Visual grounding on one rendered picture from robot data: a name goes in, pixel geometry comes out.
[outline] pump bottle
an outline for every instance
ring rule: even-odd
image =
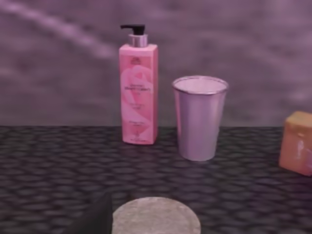
[[[145,25],[124,28],[133,33],[119,49],[122,140],[151,145],[158,134],[158,48],[148,43]]]

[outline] round disc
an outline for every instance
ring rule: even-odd
[[[112,234],[200,234],[196,214],[181,202],[164,197],[130,201],[113,217]]]

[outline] orange box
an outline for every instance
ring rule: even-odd
[[[279,166],[312,176],[312,114],[297,111],[286,119]]]

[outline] dark patterned tabletop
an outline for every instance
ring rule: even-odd
[[[223,128],[216,157],[190,162],[176,131],[153,146],[118,127],[0,127],[1,234],[60,233],[103,191],[190,206],[203,234],[312,233],[312,179],[277,166],[281,128]]]

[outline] blurry background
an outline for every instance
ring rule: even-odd
[[[171,82],[226,80],[223,125],[312,112],[311,0],[0,0],[0,125],[120,125],[122,23],[160,47],[159,124]]]

